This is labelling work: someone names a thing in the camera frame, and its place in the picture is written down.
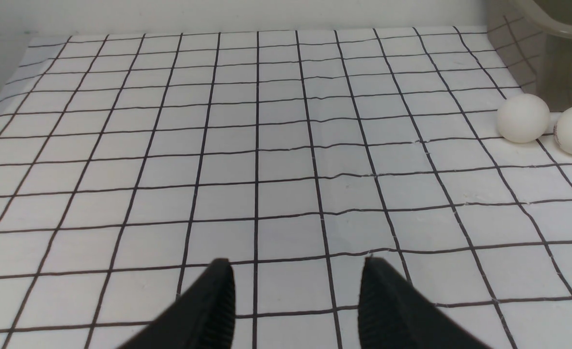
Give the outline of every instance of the black grid line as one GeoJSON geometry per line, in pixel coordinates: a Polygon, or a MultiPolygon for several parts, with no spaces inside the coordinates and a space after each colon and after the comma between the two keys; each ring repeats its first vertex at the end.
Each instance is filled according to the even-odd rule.
{"type": "MultiPolygon", "coordinates": [[[[424,47],[424,42],[421,41],[421,44],[422,44],[422,47],[423,47],[423,49],[424,49],[424,52],[426,52],[426,48],[424,47]]],[[[381,40],[379,40],[379,47],[381,47],[381,51],[382,51],[383,54],[385,55],[385,49],[383,48],[383,45],[382,45],[382,43],[381,43],[381,40]]],[[[386,61],[386,63],[387,63],[388,69],[390,69],[390,71],[392,71],[392,66],[390,65],[390,62],[389,62],[387,59],[386,59],[385,61],[386,61]]],[[[399,87],[398,82],[397,82],[396,79],[394,80],[394,82],[396,83],[396,86],[397,86],[398,90],[400,90],[400,87],[399,87]]],[[[402,100],[403,100],[403,104],[404,104],[404,107],[406,108],[406,110],[407,110],[407,111],[410,111],[410,108],[409,108],[409,106],[408,106],[408,103],[406,102],[406,99],[404,99],[403,96],[402,96],[402,100]]],[[[423,143],[422,135],[421,135],[421,133],[419,132],[419,128],[417,127],[417,122],[415,121],[414,118],[412,118],[412,124],[413,124],[413,127],[415,128],[415,130],[416,130],[416,132],[417,132],[417,136],[419,137],[419,140],[420,140],[420,142],[421,142],[421,144],[422,144],[422,148],[424,149],[424,153],[426,153],[426,157],[427,157],[427,159],[428,159],[428,162],[429,162],[429,164],[430,164],[430,167],[432,168],[433,172],[435,172],[435,178],[437,179],[437,182],[439,183],[439,186],[441,186],[441,189],[442,189],[443,192],[444,192],[445,198],[447,199],[447,201],[448,201],[450,207],[452,208],[452,211],[454,212],[454,217],[455,217],[457,223],[459,224],[459,227],[461,228],[461,231],[463,232],[463,234],[464,234],[464,236],[465,236],[465,239],[466,239],[466,241],[467,241],[467,244],[468,244],[469,247],[470,247],[470,251],[472,252],[472,256],[474,256],[474,261],[475,261],[475,263],[476,263],[476,265],[477,265],[477,267],[478,267],[478,270],[479,270],[479,272],[480,272],[480,274],[481,274],[481,276],[482,276],[482,280],[484,281],[484,283],[485,283],[485,285],[486,285],[486,289],[488,290],[488,293],[489,293],[491,299],[492,299],[492,300],[495,300],[497,297],[495,296],[495,292],[493,291],[493,288],[491,287],[491,283],[490,283],[490,281],[488,281],[488,278],[486,277],[486,274],[485,274],[485,272],[484,272],[484,269],[482,268],[482,263],[481,263],[480,260],[479,260],[478,254],[477,254],[477,253],[475,252],[475,250],[474,250],[474,243],[472,242],[471,237],[469,236],[468,232],[466,231],[465,226],[463,225],[463,222],[462,222],[462,220],[461,220],[461,217],[459,216],[459,213],[458,213],[458,211],[456,210],[456,205],[454,204],[454,201],[452,201],[452,197],[450,197],[450,194],[449,194],[447,188],[445,187],[443,181],[441,180],[441,177],[439,176],[439,173],[437,172],[437,168],[436,168],[436,166],[435,166],[435,164],[434,164],[434,161],[432,161],[432,157],[430,157],[430,153],[428,152],[428,148],[426,147],[426,144],[423,143]]],[[[510,329],[508,328],[508,324],[506,323],[506,320],[505,320],[505,318],[504,318],[504,316],[503,316],[503,314],[502,314],[502,312],[501,312],[501,307],[499,307],[499,305],[496,304],[496,303],[495,303],[495,310],[496,310],[496,312],[497,312],[497,315],[499,316],[499,320],[501,321],[501,324],[502,324],[502,326],[503,326],[503,328],[504,328],[504,331],[506,332],[506,335],[507,335],[507,337],[508,337],[508,340],[509,340],[509,342],[510,342],[510,345],[512,345],[513,349],[517,349],[517,345],[516,345],[516,343],[514,342],[514,338],[512,338],[512,334],[510,333],[510,329]]]]}
{"type": "MultiPolygon", "coordinates": [[[[100,48],[98,49],[98,52],[100,52],[100,50],[103,48],[103,46],[105,46],[105,42],[107,41],[107,37],[103,40],[102,44],[100,45],[100,48]]],[[[91,66],[92,64],[94,64],[94,62],[96,61],[96,58],[98,57],[98,53],[97,55],[94,57],[93,61],[91,62],[91,66]]],[[[79,89],[79,86],[81,86],[81,83],[83,82],[83,79],[85,79],[87,76],[87,72],[84,73],[81,82],[79,83],[79,85],[77,86],[77,89],[79,89]]],[[[77,91],[73,93],[73,95],[69,98],[68,102],[66,103],[66,106],[64,107],[64,110],[66,110],[68,108],[68,106],[71,104],[71,102],[73,101],[73,97],[75,97],[77,91]]],[[[60,114],[60,117],[58,118],[58,121],[56,122],[56,125],[54,126],[54,128],[51,129],[51,133],[54,132],[55,127],[57,127],[57,125],[60,123],[60,120],[62,120],[62,116],[64,115],[64,112],[62,112],[60,114]]],[[[36,159],[38,159],[38,157],[40,156],[40,154],[43,152],[43,149],[45,148],[45,145],[47,144],[47,141],[49,141],[49,138],[46,139],[46,141],[43,143],[42,147],[40,148],[40,151],[38,152],[38,155],[36,155],[36,157],[34,158],[34,163],[36,162],[36,159]]],[[[95,143],[94,147],[93,147],[93,151],[91,153],[91,157],[92,154],[96,151],[96,147],[98,146],[98,141],[95,143]]],[[[87,164],[89,163],[89,161],[86,162],[86,166],[84,166],[84,172],[86,171],[87,168],[87,164]]],[[[79,183],[81,182],[81,176],[79,178],[79,181],[77,182],[77,185],[75,186],[75,190],[77,190],[77,188],[79,187],[79,183]]],[[[71,203],[73,201],[73,197],[75,197],[74,194],[71,194],[71,197],[69,198],[68,203],[66,204],[66,208],[64,210],[64,213],[62,214],[62,218],[60,218],[60,222],[58,223],[58,227],[62,226],[62,222],[64,221],[64,218],[66,217],[66,213],[68,212],[69,208],[71,207],[71,203]]],[[[4,214],[2,214],[0,216],[0,221],[2,221],[2,219],[4,219],[4,214]]],[[[23,313],[25,306],[27,304],[27,300],[30,297],[30,294],[32,293],[32,290],[34,289],[34,286],[36,285],[36,281],[38,280],[38,273],[40,271],[42,271],[43,265],[45,264],[45,260],[49,254],[49,251],[51,250],[51,245],[53,244],[53,240],[55,239],[57,234],[57,230],[53,231],[53,234],[51,234],[51,237],[49,238],[49,243],[47,245],[47,250],[44,253],[44,256],[42,258],[42,260],[40,261],[40,265],[38,265],[38,270],[36,272],[36,276],[34,276],[34,278],[32,279],[32,282],[30,283],[30,286],[27,289],[27,292],[25,292],[25,296],[23,298],[23,301],[21,302],[21,305],[18,309],[18,312],[16,313],[16,316],[13,320],[13,324],[11,326],[11,329],[9,330],[5,340],[4,340],[4,344],[2,345],[2,349],[6,349],[8,347],[8,344],[10,343],[10,340],[13,336],[14,333],[14,328],[16,327],[16,325],[18,324],[19,319],[21,318],[21,314],[23,313]]]]}
{"type": "MultiPolygon", "coordinates": [[[[308,136],[310,137],[310,155],[312,156],[312,167],[314,169],[314,176],[318,176],[318,169],[317,169],[317,157],[314,152],[314,137],[312,136],[312,124],[310,122],[310,110],[308,108],[308,101],[306,99],[307,93],[305,90],[305,80],[303,79],[303,63],[301,62],[301,48],[299,47],[299,32],[295,31],[295,38],[297,40],[297,54],[299,56],[299,72],[301,73],[301,89],[303,92],[303,103],[305,105],[305,117],[308,120],[308,136]]],[[[315,179],[315,186],[317,188],[317,201],[318,201],[318,210],[321,212],[320,219],[321,219],[321,230],[323,231],[323,244],[324,244],[324,251],[326,254],[326,264],[327,264],[327,276],[329,279],[329,288],[330,288],[330,296],[331,296],[331,307],[334,309],[333,311],[333,320],[335,324],[335,339],[337,342],[338,349],[342,349],[342,333],[340,331],[340,319],[337,314],[337,302],[335,300],[335,289],[333,283],[333,272],[331,268],[331,259],[329,257],[330,250],[329,250],[329,242],[327,240],[327,228],[325,226],[324,221],[324,214],[323,212],[323,199],[321,197],[321,186],[318,179],[315,179]]]]}
{"type": "MultiPolygon", "coordinates": [[[[335,44],[337,45],[337,49],[340,52],[340,58],[344,58],[342,54],[342,47],[340,46],[340,40],[337,35],[337,31],[334,31],[335,34],[335,44]]],[[[374,183],[377,186],[377,193],[379,193],[379,200],[381,201],[381,206],[383,207],[383,211],[385,212],[385,220],[390,228],[390,233],[392,234],[392,239],[394,240],[394,244],[396,245],[396,250],[400,256],[400,260],[402,262],[404,276],[409,283],[412,283],[411,275],[409,274],[409,268],[406,265],[406,260],[404,260],[404,255],[402,250],[400,249],[400,242],[396,236],[396,230],[394,229],[394,224],[392,223],[392,218],[390,217],[389,212],[387,211],[387,205],[385,203],[385,197],[383,196],[383,191],[381,190],[381,184],[379,183],[379,176],[377,175],[377,170],[374,166],[374,161],[372,160],[372,154],[370,154],[370,146],[368,145],[368,141],[366,140],[364,125],[362,124],[362,119],[359,115],[359,109],[357,108],[357,101],[355,101],[355,95],[353,94],[353,87],[350,84],[349,74],[346,69],[346,64],[344,59],[342,59],[342,69],[344,69],[344,76],[346,77],[346,84],[349,87],[351,101],[353,103],[353,108],[355,110],[355,115],[357,116],[357,122],[359,124],[359,130],[361,131],[362,141],[364,142],[364,148],[366,151],[366,155],[368,156],[368,163],[370,164],[370,171],[372,172],[372,177],[374,179],[374,183]]]]}
{"type": "MultiPolygon", "coordinates": [[[[146,35],[142,36],[142,41],[140,42],[140,44],[138,46],[137,53],[139,53],[140,49],[142,49],[142,43],[144,42],[145,37],[146,37],[146,35]]],[[[180,45],[181,40],[182,40],[182,34],[180,34],[180,36],[179,36],[178,45],[180,45]]],[[[115,107],[116,103],[118,102],[118,98],[120,97],[120,93],[122,93],[122,90],[124,89],[124,85],[127,82],[127,79],[128,79],[130,74],[131,74],[131,68],[129,68],[129,71],[127,72],[125,80],[122,83],[122,87],[120,88],[120,91],[118,92],[118,95],[116,96],[116,100],[114,101],[113,106],[111,106],[111,111],[110,111],[109,115],[107,115],[107,120],[105,121],[105,124],[103,125],[103,130],[107,127],[107,123],[109,122],[109,119],[111,118],[111,115],[113,114],[113,110],[114,110],[113,108],[115,107]]],[[[167,93],[168,93],[168,87],[166,86],[166,88],[164,89],[164,92],[163,92],[163,96],[161,98],[161,106],[163,106],[163,102],[166,99],[167,93]]],[[[148,156],[148,153],[150,152],[150,146],[152,145],[153,139],[155,138],[155,130],[157,128],[157,124],[159,123],[159,117],[160,117],[161,110],[162,110],[162,108],[159,109],[159,112],[157,113],[157,116],[155,118],[155,124],[153,125],[153,132],[150,135],[150,139],[148,141],[148,146],[146,147],[146,152],[144,153],[144,159],[142,159],[142,165],[140,166],[140,170],[138,172],[137,180],[135,181],[135,187],[133,188],[133,192],[131,192],[131,199],[129,200],[127,212],[125,214],[125,218],[124,218],[124,221],[122,223],[122,226],[120,227],[120,230],[118,231],[118,236],[116,238],[116,243],[113,247],[113,252],[111,253],[111,260],[109,263],[109,269],[108,269],[108,272],[106,274],[105,281],[103,282],[103,287],[102,287],[100,294],[98,296],[98,302],[97,302],[97,305],[96,305],[96,308],[94,311],[93,325],[94,325],[94,323],[96,323],[98,321],[98,315],[100,314],[100,308],[103,304],[105,292],[107,291],[107,286],[109,285],[109,280],[111,280],[111,272],[110,271],[113,269],[113,265],[116,261],[116,254],[118,252],[118,248],[120,247],[120,241],[122,240],[122,234],[124,233],[125,225],[128,222],[129,216],[131,215],[131,210],[133,209],[133,201],[135,200],[135,196],[137,194],[138,186],[140,185],[140,180],[142,180],[142,173],[143,173],[144,168],[146,166],[146,157],[148,156]]],[[[88,331],[86,344],[84,345],[85,349],[88,349],[90,347],[90,342],[92,340],[93,333],[94,333],[94,326],[91,326],[90,330],[88,331]]]]}
{"type": "MultiPolygon", "coordinates": [[[[466,49],[469,50],[469,48],[466,46],[465,42],[462,39],[462,35],[459,32],[458,29],[455,28],[455,30],[457,31],[457,33],[459,34],[459,37],[461,38],[461,42],[463,42],[464,46],[466,49]]],[[[441,77],[441,80],[443,80],[444,84],[447,86],[447,83],[445,82],[444,78],[442,77],[441,73],[439,73],[439,77],[441,77]]],[[[489,79],[491,80],[491,82],[493,82],[493,84],[497,87],[496,82],[494,81],[494,79],[488,75],[489,79]]],[[[497,91],[499,92],[499,94],[501,95],[501,97],[503,97],[504,99],[506,99],[506,95],[504,95],[503,91],[501,91],[501,89],[497,88],[497,91]]],[[[459,107],[459,109],[462,111],[463,108],[461,106],[461,104],[458,102],[458,100],[454,97],[454,94],[452,92],[449,92],[452,97],[454,98],[457,106],[459,107]]],[[[469,121],[468,117],[466,117],[466,115],[463,115],[465,121],[467,122],[467,124],[469,125],[470,129],[472,130],[472,132],[474,133],[475,137],[478,137],[478,134],[476,132],[476,130],[474,129],[474,127],[472,126],[471,122],[469,121]]],[[[514,193],[514,191],[512,190],[512,187],[510,187],[510,185],[508,184],[508,182],[506,181],[505,176],[503,175],[503,172],[501,171],[501,168],[499,168],[499,166],[497,166],[497,162],[495,161],[494,157],[490,154],[490,152],[488,151],[488,149],[486,148],[485,144],[482,141],[479,141],[481,147],[483,148],[483,150],[486,152],[486,155],[489,156],[489,158],[491,159],[491,161],[493,162],[493,164],[496,166],[497,168],[497,174],[499,174],[499,177],[501,178],[501,181],[503,181],[504,185],[506,186],[506,188],[508,189],[508,191],[510,192],[510,195],[512,196],[512,198],[514,199],[515,202],[519,202],[519,199],[517,198],[516,194],[514,193]]],[[[547,153],[549,159],[551,159],[552,162],[554,162],[554,164],[556,163],[553,159],[553,157],[551,157],[551,155],[547,152],[547,150],[544,148],[544,146],[542,145],[542,143],[540,141],[538,141],[540,147],[545,151],[545,153],[547,153]]],[[[566,179],[566,181],[568,182],[568,184],[572,187],[572,183],[570,183],[570,181],[568,180],[568,178],[566,177],[565,173],[563,173],[563,171],[561,170],[561,168],[559,166],[556,166],[559,170],[559,172],[561,172],[562,176],[564,177],[564,179],[566,179]]],[[[547,254],[548,256],[551,258],[551,263],[554,267],[554,269],[556,270],[556,273],[559,276],[559,279],[563,282],[564,286],[568,289],[568,292],[570,293],[570,295],[572,296],[572,287],[570,285],[570,283],[568,283],[568,281],[566,280],[565,276],[563,275],[563,273],[561,272],[561,269],[559,269],[559,266],[556,262],[555,257],[553,256],[553,253],[551,251],[551,248],[548,246],[548,241],[545,238],[545,236],[542,234],[542,232],[540,231],[540,227],[538,226],[538,223],[536,223],[536,219],[534,219],[534,217],[532,217],[531,214],[529,214],[529,212],[527,212],[527,210],[525,210],[525,207],[523,207],[523,204],[518,204],[521,212],[523,212],[523,214],[525,214],[525,216],[527,216],[527,218],[529,218],[529,220],[532,222],[532,225],[534,226],[538,236],[540,237],[540,239],[543,242],[543,246],[545,248],[545,250],[547,250],[547,254]]]]}
{"type": "Polygon", "coordinates": [[[187,262],[187,257],[189,254],[189,239],[191,238],[191,226],[193,223],[193,216],[195,215],[195,206],[197,205],[198,190],[200,189],[200,175],[202,174],[202,161],[204,160],[204,150],[206,148],[207,133],[208,133],[208,122],[210,121],[210,107],[213,101],[213,91],[215,89],[215,77],[217,75],[217,61],[219,60],[219,48],[222,39],[222,34],[217,35],[217,49],[215,49],[215,65],[213,67],[213,84],[210,87],[210,94],[208,95],[208,107],[206,123],[204,124],[204,134],[202,135],[202,148],[200,148],[200,157],[198,161],[198,173],[195,178],[195,188],[193,189],[193,200],[191,201],[191,212],[189,212],[189,223],[187,224],[187,234],[185,236],[185,248],[182,254],[182,267],[180,268],[180,276],[178,278],[178,287],[176,289],[176,294],[181,294],[182,291],[182,279],[185,276],[185,264],[187,262]]]}

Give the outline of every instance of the grid tablecloth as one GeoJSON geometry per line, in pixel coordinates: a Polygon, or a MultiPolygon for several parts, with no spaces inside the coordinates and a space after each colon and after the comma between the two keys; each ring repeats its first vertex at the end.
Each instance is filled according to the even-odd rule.
{"type": "Polygon", "coordinates": [[[369,255],[492,347],[572,348],[572,156],[499,137],[521,90],[484,32],[34,39],[0,95],[0,348],[114,348],[225,257],[236,349],[356,349],[369,255]]]}

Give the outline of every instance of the plastic container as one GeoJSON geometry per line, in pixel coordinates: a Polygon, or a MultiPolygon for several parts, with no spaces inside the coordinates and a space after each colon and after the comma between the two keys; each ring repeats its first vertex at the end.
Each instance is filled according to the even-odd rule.
{"type": "Polygon", "coordinates": [[[525,93],[572,107],[572,0],[487,0],[488,38],[525,93]]]}

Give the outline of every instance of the white wall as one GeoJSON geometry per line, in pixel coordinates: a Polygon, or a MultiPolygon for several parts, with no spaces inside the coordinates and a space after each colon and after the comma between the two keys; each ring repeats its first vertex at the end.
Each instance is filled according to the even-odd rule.
{"type": "Polygon", "coordinates": [[[484,0],[0,0],[0,88],[26,36],[484,24],[484,0]]]}

